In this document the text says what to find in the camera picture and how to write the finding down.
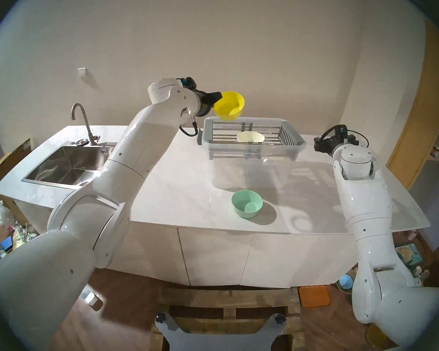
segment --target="cable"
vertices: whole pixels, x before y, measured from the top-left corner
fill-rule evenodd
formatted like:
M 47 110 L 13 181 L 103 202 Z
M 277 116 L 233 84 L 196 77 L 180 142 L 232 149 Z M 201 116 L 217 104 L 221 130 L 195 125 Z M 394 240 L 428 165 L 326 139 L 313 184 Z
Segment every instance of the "cable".
M 369 147 L 369 141 L 368 141 L 368 139 L 364 135 L 362 135 L 361 133 L 359 133 L 357 131 L 352 131 L 351 129 L 349 129 L 348 132 L 353 132 L 353 133 L 359 134 L 362 138 L 364 138 L 366 140 L 366 142 L 367 142 L 367 146 L 366 147 Z
M 320 141 L 323 141 L 323 139 L 324 139 L 326 136 L 328 136 L 328 134 L 329 134 L 332 130 L 334 130 L 335 128 L 341 128 L 341 127 L 346 128 L 346 126 L 345 126 L 344 124 L 337 124 L 337 125 L 334 125 L 333 127 L 329 128 L 329 129 L 327 129 L 327 130 L 324 132 L 324 134 L 320 137 Z
M 182 128 L 181 126 L 179 126 L 179 129 L 182 131 L 183 134 L 187 134 L 189 137 L 195 137 L 198 134 L 197 122 L 193 121 L 192 125 L 193 125 L 193 127 L 195 129 L 195 133 L 194 134 L 187 133 L 184 130 L 184 128 Z

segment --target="green bowl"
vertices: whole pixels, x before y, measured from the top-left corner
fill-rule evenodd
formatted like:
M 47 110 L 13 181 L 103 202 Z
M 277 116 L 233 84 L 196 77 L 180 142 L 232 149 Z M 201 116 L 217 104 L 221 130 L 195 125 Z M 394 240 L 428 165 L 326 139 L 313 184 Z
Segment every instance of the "green bowl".
M 234 211 L 241 218 L 252 218 L 257 215 L 262 208 L 264 201 L 259 194 L 251 190 L 240 190 L 233 194 L 231 202 Z

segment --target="transparent plastic container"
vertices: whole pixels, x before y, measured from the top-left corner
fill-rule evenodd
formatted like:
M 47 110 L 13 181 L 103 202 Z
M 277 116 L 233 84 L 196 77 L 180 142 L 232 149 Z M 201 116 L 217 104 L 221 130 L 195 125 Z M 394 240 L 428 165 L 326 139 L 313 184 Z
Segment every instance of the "transparent plastic container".
M 249 130 L 263 134 L 264 142 L 238 142 L 237 133 Z M 211 183 L 224 190 L 284 187 L 292 163 L 306 147 L 289 122 L 250 117 L 232 122 L 207 118 L 202 144 L 208 153 Z

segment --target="bowl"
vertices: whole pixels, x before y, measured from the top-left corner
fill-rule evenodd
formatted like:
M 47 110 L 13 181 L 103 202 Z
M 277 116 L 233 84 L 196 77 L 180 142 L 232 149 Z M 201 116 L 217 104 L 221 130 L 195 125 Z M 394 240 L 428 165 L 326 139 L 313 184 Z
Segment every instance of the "bowl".
M 237 119 L 244 107 L 244 98 L 236 92 L 223 92 L 223 96 L 213 106 L 213 111 L 224 121 L 233 121 Z
M 259 194 L 251 190 L 240 190 L 231 197 L 234 211 L 241 218 L 252 218 L 262 208 L 264 201 Z
M 265 136 L 255 131 L 243 131 L 237 134 L 238 142 L 254 142 L 259 143 L 265 140 Z
M 340 286 L 343 289 L 350 289 L 351 287 L 353 287 L 353 280 L 348 274 L 343 275 L 339 279 L 339 282 L 340 282 Z

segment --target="white marble countertop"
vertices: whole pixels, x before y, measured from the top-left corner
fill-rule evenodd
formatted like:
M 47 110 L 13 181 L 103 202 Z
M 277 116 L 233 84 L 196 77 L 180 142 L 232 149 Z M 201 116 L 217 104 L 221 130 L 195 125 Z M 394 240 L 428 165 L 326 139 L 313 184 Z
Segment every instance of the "white marble countertop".
M 117 142 L 125 126 L 91 126 L 100 142 Z M 23 182 L 38 163 L 64 142 L 87 137 L 85 126 L 67 126 L 37 147 L 0 181 L 0 194 L 54 208 L 70 189 Z M 282 190 L 260 190 L 264 207 L 252 219 L 242 219 L 231 205 L 232 192 L 211 185 L 207 151 L 197 139 L 180 131 L 137 195 L 132 221 L 261 233 L 348 233 L 341 212 L 330 156 L 315 152 L 311 135 L 307 148 L 293 163 L 290 182 Z M 419 229 L 429 221 L 408 191 L 384 167 L 393 204 L 392 231 Z

